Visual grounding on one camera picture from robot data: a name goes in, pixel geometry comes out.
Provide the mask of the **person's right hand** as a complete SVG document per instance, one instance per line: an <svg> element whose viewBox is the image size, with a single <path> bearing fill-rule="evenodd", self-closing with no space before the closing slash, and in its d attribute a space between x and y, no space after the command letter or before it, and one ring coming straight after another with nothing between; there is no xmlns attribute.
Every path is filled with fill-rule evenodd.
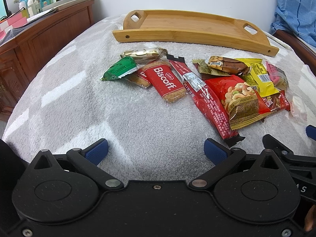
<svg viewBox="0 0 316 237"><path fill-rule="evenodd" d="M315 228L316 225L316 207L313 205L309 211L308 214L305 217L305 226L304 231L309 232Z"/></svg>

